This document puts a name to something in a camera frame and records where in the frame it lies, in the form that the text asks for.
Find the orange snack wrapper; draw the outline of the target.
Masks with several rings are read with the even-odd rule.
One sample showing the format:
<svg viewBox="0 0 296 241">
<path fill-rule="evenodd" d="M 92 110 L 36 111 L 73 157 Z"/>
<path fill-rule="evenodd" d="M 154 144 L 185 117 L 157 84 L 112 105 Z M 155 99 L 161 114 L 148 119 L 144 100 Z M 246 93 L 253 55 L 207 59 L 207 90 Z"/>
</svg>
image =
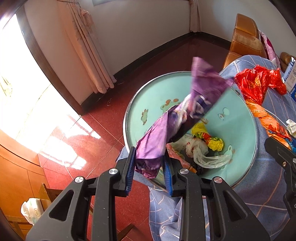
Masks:
<svg viewBox="0 0 296 241">
<path fill-rule="evenodd" d="M 279 122 L 272 117 L 262 106 L 252 100 L 246 100 L 246 105 L 255 118 L 258 118 L 261 125 L 265 128 L 269 137 L 275 138 L 289 150 L 292 150 L 290 143 L 292 139 L 288 131 L 282 127 Z"/>
</svg>

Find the red plastic bag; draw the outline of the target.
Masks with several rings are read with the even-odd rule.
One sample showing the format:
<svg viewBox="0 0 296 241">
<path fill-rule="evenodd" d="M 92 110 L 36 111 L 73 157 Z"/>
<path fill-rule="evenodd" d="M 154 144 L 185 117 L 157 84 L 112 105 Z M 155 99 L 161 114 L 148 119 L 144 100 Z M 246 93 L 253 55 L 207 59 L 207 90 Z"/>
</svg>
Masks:
<svg viewBox="0 0 296 241">
<path fill-rule="evenodd" d="M 263 104 L 268 88 L 275 89 L 280 95 L 287 94 L 279 68 L 269 70 L 256 65 L 237 73 L 234 80 L 244 99 L 255 104 Z"/>
</svg>

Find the purple snack wrapper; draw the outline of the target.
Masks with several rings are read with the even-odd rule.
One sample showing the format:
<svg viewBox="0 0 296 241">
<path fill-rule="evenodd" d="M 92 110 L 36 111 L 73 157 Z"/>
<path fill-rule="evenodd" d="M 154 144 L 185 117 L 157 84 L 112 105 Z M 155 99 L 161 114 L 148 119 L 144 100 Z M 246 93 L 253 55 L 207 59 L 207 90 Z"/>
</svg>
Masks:
<svg viewBox="0 0 296 241">
<path fill-rule="evenodd" d="M 193 58 L 191 78 L 190 94 L 158 118 L 137 142 L 135 170 L 147 178 L 157 176 L 166 144 L 180 139 L 234 83 L 233 78 L 224 79 L 200 57 Z"/>
</svg>

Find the white yellow plastic bag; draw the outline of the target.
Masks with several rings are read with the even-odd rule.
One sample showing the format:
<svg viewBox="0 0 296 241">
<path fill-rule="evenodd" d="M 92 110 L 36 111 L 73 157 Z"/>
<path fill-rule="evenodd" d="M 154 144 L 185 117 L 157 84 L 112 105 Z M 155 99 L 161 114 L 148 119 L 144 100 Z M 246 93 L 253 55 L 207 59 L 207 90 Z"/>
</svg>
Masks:
<svg viewBox="0 0 296 241">
<path fill-rule="evenodd" d="M 184 151 L 189 158 L 193 158 L 197 165 L 207 169 L 221 168 L 232 159 L 232 150 L 230 150 L 230 154 L 206 156 L 209 152 L 207 144 L 200 138 L 195 138 L 189 134 L 185 134 L 170 145 L 176 152 Z"/>
</svg>

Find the pink transparent plastic bag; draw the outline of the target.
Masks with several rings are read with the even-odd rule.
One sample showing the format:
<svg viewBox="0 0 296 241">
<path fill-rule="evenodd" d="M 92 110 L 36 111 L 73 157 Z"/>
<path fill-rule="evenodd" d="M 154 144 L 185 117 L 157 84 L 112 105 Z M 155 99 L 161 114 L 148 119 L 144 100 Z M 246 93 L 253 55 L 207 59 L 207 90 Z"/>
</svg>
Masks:
<svg viewBox="0 0 296 241">
<path fill-rule="evenodd" d="M 168 151 L 169 157 L 170 158 L 174 158 L 179 160 L 179 162 L 181 163 L 183 168 L 188 169 L 189 171 L 193 172 L 193 173 L 197 173 L 197 170 L 195 168 L 193 168 L 185 159 L 184 157 L 179 154 L 177 151 L 175 151 L 171 144 L 166 144 L 166 150 Z"/>
</svg>

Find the white tissue pack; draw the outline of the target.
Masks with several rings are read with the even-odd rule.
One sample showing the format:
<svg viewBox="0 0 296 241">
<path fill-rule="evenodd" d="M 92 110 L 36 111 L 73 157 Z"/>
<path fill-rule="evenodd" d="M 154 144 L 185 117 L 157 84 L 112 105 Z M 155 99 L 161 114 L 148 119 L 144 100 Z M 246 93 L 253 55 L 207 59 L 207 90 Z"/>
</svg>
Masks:
<svg viewBox="0 0 296 241">
<path fill-rule="evenodd" d="M 35 225 L 43 213 L 43 206 L 39 198 L 29 198 L 21 206 L 21 214 L 31 225 Z"/>
</svg>

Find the blue white gable carton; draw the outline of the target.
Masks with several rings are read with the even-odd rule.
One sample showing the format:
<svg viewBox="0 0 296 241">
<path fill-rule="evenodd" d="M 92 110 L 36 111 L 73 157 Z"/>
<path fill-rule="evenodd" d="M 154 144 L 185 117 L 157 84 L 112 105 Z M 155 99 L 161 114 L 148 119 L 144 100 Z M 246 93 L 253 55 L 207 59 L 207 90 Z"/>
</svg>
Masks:
<svg viewBox="0 0 296 241">
<path fill-rule="evenodd" d="M 294 101 L 296 101 L 296 88 L 294 88 L 294 89 L 292 90 L 292 92 L 290 93 L 290 95 L 291 95 L 292 99 L 293 99 Z"/>
</svg>

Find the white tall milk carton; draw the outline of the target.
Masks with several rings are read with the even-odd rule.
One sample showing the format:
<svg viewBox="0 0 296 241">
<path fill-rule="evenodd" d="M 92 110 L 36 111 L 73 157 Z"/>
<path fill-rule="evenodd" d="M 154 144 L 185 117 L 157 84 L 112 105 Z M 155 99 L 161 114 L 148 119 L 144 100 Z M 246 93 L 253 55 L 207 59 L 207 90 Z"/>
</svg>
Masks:
<svg viewBox="0 0 296 241">
<path fill-rule="evenodd" d="M 293 57 L 291 57 L 291 61 L 287 66 L 287 69 L 283 76 L 283 80 L 284 80 L 284 84 L 286 86 L 287 92 L 291 93 L 296 83 L 295 58 Z"/>
</svg>

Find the brown leather sofa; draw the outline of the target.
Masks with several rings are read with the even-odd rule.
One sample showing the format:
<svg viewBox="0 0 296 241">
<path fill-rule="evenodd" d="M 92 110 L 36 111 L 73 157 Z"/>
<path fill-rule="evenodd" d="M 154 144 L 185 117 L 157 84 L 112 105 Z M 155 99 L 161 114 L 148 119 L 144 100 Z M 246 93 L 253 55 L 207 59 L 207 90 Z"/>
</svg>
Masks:
<svg viewBox="0 0 296 241">
<path fill-rule="evenodd" d="M 282 52 L 280 54 L 280 67 L 283 72 L 286 71 L 288 64 L 290 63 L 291 59 L 295 59 L 295 56 L 288 54 L 287 52 Z"/>
</svg>

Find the pink floral pillow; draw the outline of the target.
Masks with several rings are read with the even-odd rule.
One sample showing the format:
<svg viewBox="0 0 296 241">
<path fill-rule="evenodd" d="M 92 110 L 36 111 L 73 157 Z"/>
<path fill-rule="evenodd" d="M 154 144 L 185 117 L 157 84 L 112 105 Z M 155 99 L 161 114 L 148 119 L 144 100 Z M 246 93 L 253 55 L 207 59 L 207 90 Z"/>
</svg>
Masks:
<svg viewBox="0 0 296 241">
<path fill-rule="evenodd" d="M 267 35 L 265 33 L 263 33 L 261 30 L 258 30 L 259 34 L 260 34 L 260 40 L 263 44 L 263 47 L 266 51 L 267 57 L 268 59 L 278 68 L 280 68 L 280 60 L 278 58 L 278 56 L 276 55 L 273 45 L 271 43 L 271 41 L 269 40 L 269 38 L 267 37 Z"/>
</svg>

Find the left pink curtain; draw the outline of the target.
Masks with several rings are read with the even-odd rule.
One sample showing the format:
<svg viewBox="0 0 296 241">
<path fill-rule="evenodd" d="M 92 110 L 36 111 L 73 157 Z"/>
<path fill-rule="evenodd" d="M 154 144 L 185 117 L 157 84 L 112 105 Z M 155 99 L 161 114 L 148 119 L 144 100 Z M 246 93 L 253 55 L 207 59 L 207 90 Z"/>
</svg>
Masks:
<svg viewBox="0 0 296 241">
<path fill-rule="evenodd" d="M 78 1 L 57 1 L 65 32 L 70 39 L 95 93 L 114 88 L 116 79 L 108 69 L 91 14 Z"/>
</svg>

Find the pink curtain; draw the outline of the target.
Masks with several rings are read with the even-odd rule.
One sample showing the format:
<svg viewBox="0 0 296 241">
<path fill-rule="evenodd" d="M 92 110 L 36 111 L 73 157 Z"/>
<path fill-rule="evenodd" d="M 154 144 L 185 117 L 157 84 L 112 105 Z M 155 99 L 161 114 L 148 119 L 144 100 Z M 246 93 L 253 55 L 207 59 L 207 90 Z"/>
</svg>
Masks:
<svg viewBox="0 0 296 241">
<path fill-rule="evenodd" d="M 201 31 L 199 1 L 189 0 L 190 3 L 190 32 L 197 33 Z"/>
<path fill-rule="evenodd" d="M 114 88 L 116 79 L 108 69 L 91 14 L 78 1 L 57 1 L 65 32 L 70 39 L 95 93 Z"/>
</svg>

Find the right pink curtain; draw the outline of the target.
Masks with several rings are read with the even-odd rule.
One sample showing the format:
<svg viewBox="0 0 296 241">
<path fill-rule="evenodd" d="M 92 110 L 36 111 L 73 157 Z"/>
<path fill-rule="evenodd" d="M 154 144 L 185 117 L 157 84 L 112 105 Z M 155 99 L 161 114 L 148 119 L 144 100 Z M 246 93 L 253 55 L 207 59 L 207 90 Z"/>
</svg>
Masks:
<svg viewBox="0 0 296 241">
<path fill-rule="evenodd" d="M 201 31 L 199 1 L 189 0 L 190 3 L 190 32 L 197 33 Z"/>
</svg>

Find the brown wooden door frame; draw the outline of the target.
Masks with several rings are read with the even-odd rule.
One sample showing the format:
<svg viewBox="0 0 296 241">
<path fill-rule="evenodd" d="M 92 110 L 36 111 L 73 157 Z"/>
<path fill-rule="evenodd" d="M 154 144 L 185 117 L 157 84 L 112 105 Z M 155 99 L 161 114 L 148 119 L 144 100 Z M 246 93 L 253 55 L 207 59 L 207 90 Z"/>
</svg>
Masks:
<svg viewBox="0 0 296 241">
<path fill-rule="evenodd" d="M 18 24 L 22 31 L 25 43 L 41 71 L 47 77 L 52 86 L 58 91 L 60 96 L 62 96 L 63 99 L 74 109 L 74 111 L 76 111 L 79 115 L 84 115 L 86 111 L 74 99 L 72 94 L 68 91 L 66 86 L 62 83 L 56 72 L 53 70 L 47 58 L 44 56 L 44 53 L 42 52 L 30 27 L 25 11 L 25 5 L 20 7 L 20 9 L 16 12 L 16 17 L 18 19 Z"/>
</svg>

